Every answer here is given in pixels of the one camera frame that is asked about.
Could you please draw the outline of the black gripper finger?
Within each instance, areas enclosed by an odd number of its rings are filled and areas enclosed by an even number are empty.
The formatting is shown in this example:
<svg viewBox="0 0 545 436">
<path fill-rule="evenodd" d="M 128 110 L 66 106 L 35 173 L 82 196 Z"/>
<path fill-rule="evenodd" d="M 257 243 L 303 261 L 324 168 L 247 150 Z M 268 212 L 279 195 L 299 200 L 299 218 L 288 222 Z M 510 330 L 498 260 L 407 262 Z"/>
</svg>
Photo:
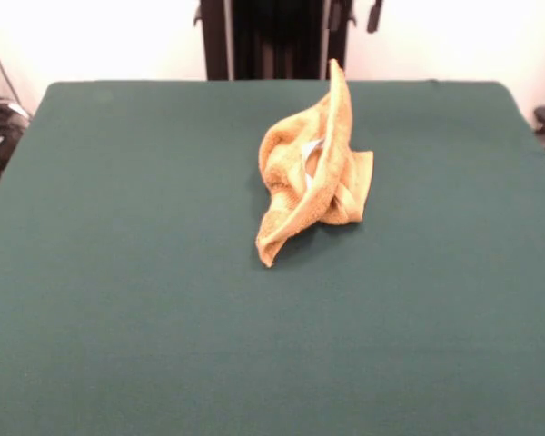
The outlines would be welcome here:
<svg viewBox="0 0 545 436">
<path fill-rule="evenodd" d="M 376 33 L 379 29 L 379 23 L 381 19 L 383 0 L 375 0 L 370 9 L 367 32 Z"/>
<path fill-rule="evenodd" d="M 341 27 L 342 18 L 346 12 L 346 2 L 344 0 L 331 0 L 328 12 L 327 29 L 329 31 L 338 31 Z"/>
</svg>

